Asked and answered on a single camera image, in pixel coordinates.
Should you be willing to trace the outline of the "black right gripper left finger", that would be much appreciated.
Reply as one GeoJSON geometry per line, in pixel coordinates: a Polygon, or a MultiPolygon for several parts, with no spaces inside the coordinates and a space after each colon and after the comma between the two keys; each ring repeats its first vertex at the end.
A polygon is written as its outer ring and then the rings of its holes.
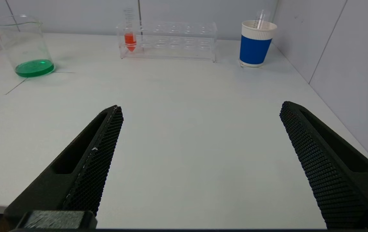
{"type": "Polygon", "coordinates": [[[101,111],[4,215],[10,220],[32,210],[81,210],[96,215],[123,121],[120,106],[101,111]]]}

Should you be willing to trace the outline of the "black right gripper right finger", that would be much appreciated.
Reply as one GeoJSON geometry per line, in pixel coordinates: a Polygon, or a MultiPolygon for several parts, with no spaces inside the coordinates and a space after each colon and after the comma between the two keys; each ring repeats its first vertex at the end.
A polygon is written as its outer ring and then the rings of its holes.
{"type": "Polygon", "coordinates": [[[280,112],[327,229],[368,229],[368,159],[312,112],[280,112]]]}

